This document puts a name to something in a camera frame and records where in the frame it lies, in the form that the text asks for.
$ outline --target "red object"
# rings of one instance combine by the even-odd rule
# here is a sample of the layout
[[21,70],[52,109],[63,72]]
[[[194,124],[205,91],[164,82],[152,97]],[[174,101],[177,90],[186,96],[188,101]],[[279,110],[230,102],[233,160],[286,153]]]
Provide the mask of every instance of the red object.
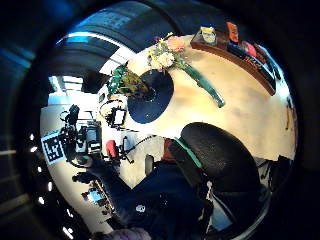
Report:
[[166,138],[164,140],[164,144],[163,144],[163,156],[161,158],[161,161],[168,161],[168,162],[172,162],[174,161],[174,157],[171,155],[168,147],[170,146],[170,144],[172,143],[172,140],[170,138]]
[[242,44],[245,48],[245,51],[252,57],[257,57],[257,52],[254,46],[252,46],[250,43],[242,41]]
[[237,25],[233,24],[232,22],[226,22],[228,33],[229,33],[229,39],[234,43],[238,44],[239,37],[238,37],[238,28]]
[[118,147],[117,147],[116,142],[114,140],[109,140],[106,143],[106,151],[107,151],[109,158],[117,158],[119,156]]

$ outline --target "light fixture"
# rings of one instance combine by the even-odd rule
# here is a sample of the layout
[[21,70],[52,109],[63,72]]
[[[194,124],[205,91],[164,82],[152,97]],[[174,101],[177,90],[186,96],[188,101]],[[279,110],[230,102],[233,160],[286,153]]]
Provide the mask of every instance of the light fixture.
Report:
[[48,182],[48,191],[49,191],[49,192],[52,191],[52,182]]
[[73,218],[73,214],[70,212],[70,210],[67,208],[67,213],[69,215],[69,217]]
[[63,231],[70,239],[73,239],[73,236],[71,235],[71,233],[70,233],[65,227],[62,228],[62,231]]
[[37,146],[33,146],[32,148],[30,148],[30,152],[35,152],[37,151],[38,147]]
[[43,199],[43,197],[39,197],[39,198],[38,198],[38,202],[43,205],[43,204],[44,204],[44,199]]

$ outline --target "wooden desk surface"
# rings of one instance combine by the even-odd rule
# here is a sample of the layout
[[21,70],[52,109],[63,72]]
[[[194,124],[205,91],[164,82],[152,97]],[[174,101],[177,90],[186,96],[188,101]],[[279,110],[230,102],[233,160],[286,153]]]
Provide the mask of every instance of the wooden desk surface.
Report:
[[[135,122],[129,114],[125,127],[146,134],[179,137],[191,122],[206,122],[238,137],[255,157],[277,160],[279,155],[293,159],[295,154],[292,115],[287,125],[286,98],[277,92],[270,96],[263,86],[236,64],[208,52],[192,49],[192,36],[184,36],[186,61],[217,89],[226,105],[218,108],[211,96],[185,72],[171,69],[174,93],[165,112],[147,124]],[[147,50],[131,60],[128,67],[141,75],[149,69]]]

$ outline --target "chair wheel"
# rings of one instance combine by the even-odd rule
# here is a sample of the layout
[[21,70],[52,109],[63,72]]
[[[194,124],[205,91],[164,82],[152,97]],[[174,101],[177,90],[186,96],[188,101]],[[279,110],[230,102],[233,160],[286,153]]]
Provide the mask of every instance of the chair wheel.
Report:
[[154,157],[152,155],[147,154],[144,162],[145,162],[144,172],[146,175],[148,175],[149,173],[152,172],[154,168]]

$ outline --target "black round tray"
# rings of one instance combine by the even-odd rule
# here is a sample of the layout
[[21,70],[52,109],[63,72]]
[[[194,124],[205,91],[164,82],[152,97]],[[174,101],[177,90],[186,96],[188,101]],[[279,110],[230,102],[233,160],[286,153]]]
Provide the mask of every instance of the black round tray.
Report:
[[141,79],[154,89],[152,100],[128,99],[128,111],[131,118],[138,123],[149,123],[156,120],[167,108],[174,88],[170,74],[153,69],[143,73]]

